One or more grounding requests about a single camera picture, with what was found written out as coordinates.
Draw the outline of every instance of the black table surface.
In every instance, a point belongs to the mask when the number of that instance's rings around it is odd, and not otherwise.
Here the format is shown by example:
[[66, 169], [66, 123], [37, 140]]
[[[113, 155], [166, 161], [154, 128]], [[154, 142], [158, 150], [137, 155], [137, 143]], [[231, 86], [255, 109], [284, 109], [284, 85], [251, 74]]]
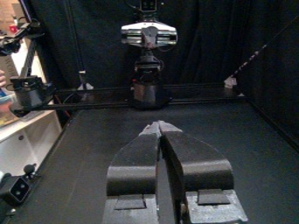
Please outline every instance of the black table surface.
[[252, 224], [299, 223], [299, 156], [251, 106], [220, 103], [81, 110], [41, 164], [41, 178], [9, 223], [100, 223], [112, 157], [162, 120], [215, 146], [231, 162]]

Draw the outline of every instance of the clamp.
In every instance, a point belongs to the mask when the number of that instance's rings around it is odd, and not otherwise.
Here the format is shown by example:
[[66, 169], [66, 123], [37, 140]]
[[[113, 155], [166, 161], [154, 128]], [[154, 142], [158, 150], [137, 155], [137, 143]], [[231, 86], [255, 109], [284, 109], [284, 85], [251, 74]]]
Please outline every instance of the clamp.
[[169, 123], [153, 122], [118, 151], [108, 167], [102, 224], [158, 224], [160, 153], [172, 188], [174, 223], [247, 223], [229, 161]]

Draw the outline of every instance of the black backdrop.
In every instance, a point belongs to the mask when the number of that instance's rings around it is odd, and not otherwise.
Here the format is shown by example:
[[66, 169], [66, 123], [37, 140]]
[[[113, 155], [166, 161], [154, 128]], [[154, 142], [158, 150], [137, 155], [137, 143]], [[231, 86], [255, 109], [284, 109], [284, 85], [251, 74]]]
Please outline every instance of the black backdrop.
[[[80, 85], [64, 0], [29, 1], [45, 27], [41, 63], [62, 88]], [[122, 0], [70, 0], [82, 63], [94, 88], [129, 84], [137, 47], [120, 43], [120, 27], [133, 12]], [[166, 84], [224, 81], [299, 11], [297, 1], [164, 1], [160, 21], [176, 27], [177, 46], [154, 52]], [[244, 94], [299, 139], [299, 21], [289, 26], [237, 77]]]

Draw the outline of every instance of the wire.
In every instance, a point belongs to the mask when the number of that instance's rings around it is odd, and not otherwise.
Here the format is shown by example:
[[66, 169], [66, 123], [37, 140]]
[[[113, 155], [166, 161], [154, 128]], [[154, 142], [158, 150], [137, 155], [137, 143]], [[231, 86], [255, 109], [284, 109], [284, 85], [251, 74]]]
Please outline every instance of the wire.
[[164, 62], [160, 60], [160, 63], [161, 63], [161, 70], [160, 72], [164, 70]]
[[[54, 95], [54, 98], [56, 98], [58, 104], [61, 104], [61, 99], [58, 98], [57, 95]], [[68, 112], [66, 110], [64, 110], [62, 112], [64, 112], [64, 114], [66, 115], [66, 117], [70, 117], [70, 114], [69, 114], [69, 112]]]
[[124, 4], [132, 8], [134, 11], [141, 11], [138, 8], [136, 8], [130, 3], [126, 2], [126, 0], [124, 0]]
[[17, 23], [21, 21], [21, 19], [25, 19], [25, 17], [18, 17], [17, 18]]
[[166, 53], [169, 52], [170, 50], [173, 49], [173, 47], [169, 47], [168, 49], [162, 49], [161, 47], [157, 47], [157, 50], [161, 52], [161, 53]]
[[65, 98], [65, 100], [62, 101], [62, 104], [66, 102], [66, 100], [68, 100], [73, 95], [74, 95], [74, 93], [70, 94], [70, 95]]
[[80, 49], [80, 41], [78, 41], [78, 34], [74, 24], [74, 18], [73, 18], [73, 11], [70, 8], [70, 0], [64, 0], [64, 9], [66, 12], [66, 20], [69, 25], [69, 32], [70, 32], [70, 40], [74, 47], [74, 53], [76, 53], [76, 62], [77, 62], [77, 69], [78, 69], [78, 80], [80, 84], [82, 86], [82, 89], [86, 90], [86, 75], [85, 75], [85, 67], [81, 57], [81, 49]]
[[4, 88], [8, 90], [8, 91], [14, 91], [14, 89], [12, 88], [12, 89], [8, 89], [10, 86], [12, 86], [13, 84], [10, 83], [10, 84], [8, 84]]
[[268, 45], [276, 40], [276, 38], [281, 35], [281, 33], [285, 31], [285, 29], [291, 26], [291, 24], [295, 22], [295, 20], [297, 18], [299, 18], [299, 15], [284, 26], [284, 28], [277, 32], [277, 34], [267, 41], [267, 43], [261, 46], [261, 48], [259, 49], [259, 51], [256, 51], [249, 56], [249, 58], [247, 59], [247, 61], [240, 65], [240, 67], [237, 68], [237, 70], [235, 71], [235, 73], [229, 76], [231, 78], [235, 78], [237, 76], [237, 74], [241, 72], [243, 68], [249, 64], [249, 62], [252, 62], [252, 60], [257, 57], [257, 55], [265, 50], [265, 48], [268, 47]]
[[12, 216], [6, 216], [1, 223], [8, 224], [10, 222], [10, 220], [12, 220]]

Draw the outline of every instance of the white shelf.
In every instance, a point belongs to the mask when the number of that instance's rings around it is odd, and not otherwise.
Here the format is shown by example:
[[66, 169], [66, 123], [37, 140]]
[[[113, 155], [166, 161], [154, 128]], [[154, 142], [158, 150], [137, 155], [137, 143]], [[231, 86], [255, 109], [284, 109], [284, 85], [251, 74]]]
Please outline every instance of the white shelf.
[[28, 122], [22, 122], [21, 120], [8, 124], [6, 126], [0, 128], [0, 143], [10, 136], [13, 135], [18, 130], [28, 127], [32, 123], [38, 121], [41, 118], [44, 118], [48, 114], [54, 113], [54, 111], [44, 111], [42, 114], [37, 115], [33, 119], [30, 119]]

